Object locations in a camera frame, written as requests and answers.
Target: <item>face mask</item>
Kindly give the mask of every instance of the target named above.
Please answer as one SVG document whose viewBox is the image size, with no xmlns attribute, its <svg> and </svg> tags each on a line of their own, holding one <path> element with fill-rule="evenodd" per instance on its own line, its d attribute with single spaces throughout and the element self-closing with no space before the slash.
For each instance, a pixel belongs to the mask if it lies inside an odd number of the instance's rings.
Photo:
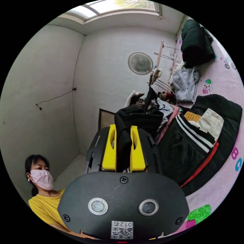
<svg viewBox="0 0 244 244">
<path fill-rule="evenodd" d="M 47 170 L 31 170 L 30 175 L 33 178 L 33 183 L 45 190 L 53 189 L 53 177 Z"/>
</svg>

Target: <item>qr code label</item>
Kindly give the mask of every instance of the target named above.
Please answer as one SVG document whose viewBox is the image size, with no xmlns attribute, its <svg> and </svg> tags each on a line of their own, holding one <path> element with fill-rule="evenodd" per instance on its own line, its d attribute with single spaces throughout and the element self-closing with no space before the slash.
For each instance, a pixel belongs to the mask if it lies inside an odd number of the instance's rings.
<svg viewBox="0 0 244 244">
<path fill-rule="evenodd" d="M 112 221 L 111 239 L 133 239 L 133 222 Z"/>
</svg>

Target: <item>gray jacket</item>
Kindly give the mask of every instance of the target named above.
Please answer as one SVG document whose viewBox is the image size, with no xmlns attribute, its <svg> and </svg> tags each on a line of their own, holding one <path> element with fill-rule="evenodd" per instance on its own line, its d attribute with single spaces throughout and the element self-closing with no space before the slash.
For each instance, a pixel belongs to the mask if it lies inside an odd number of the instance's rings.
<svg viewBox="0 0 244 244">
<path fill-rule="evenodd" d="M 199 71 L 193 69 L 178 69 L 172 74 L 172 84 L 177 102 L 193 103 L 195 101 Z"/>
</svg>

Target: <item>striped fabric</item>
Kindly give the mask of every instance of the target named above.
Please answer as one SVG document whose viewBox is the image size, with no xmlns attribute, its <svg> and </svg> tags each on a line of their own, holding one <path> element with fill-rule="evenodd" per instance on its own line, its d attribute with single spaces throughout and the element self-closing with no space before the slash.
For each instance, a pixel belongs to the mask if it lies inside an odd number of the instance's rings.
<svg viewBox="0 0 244 244">
<path fill-rule="evenodd" d="M 163 113 L 163 117 L 168 117 L 173 113 L 174 109 L 170 106 L 169 103 L 162 101 L 159 97 L 157 98 L 157 104 L 159 105 L 159 111 Z"/>
<path fill-rule="evenodd" d="M 192 139 L 201 149 L 206 153 L 212 150 L 215 140 L 214 137 L 209 133 L 205 133 L 201 130 L 198 130 L 195 126 L 192 126 L 185 117 L 180 114 L 176 116 L 176 121 L 179 124 L 180 128 L 185 132 L 185 134 Z"/>
</svg>

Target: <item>fan grille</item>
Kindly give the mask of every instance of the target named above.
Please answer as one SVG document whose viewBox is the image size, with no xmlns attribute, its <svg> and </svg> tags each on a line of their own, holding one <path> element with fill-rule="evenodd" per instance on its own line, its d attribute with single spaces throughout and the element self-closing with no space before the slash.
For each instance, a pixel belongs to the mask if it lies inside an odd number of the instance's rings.
<svg viewBox="0 0 244 244">
<path fill-rule="evenodd" d="M 149 55 L 135 52 L 128 58 L 128 65 L 132 72 L 139 75 L 149 74 L 153 69 L 153 61 Z"/>
</svg>

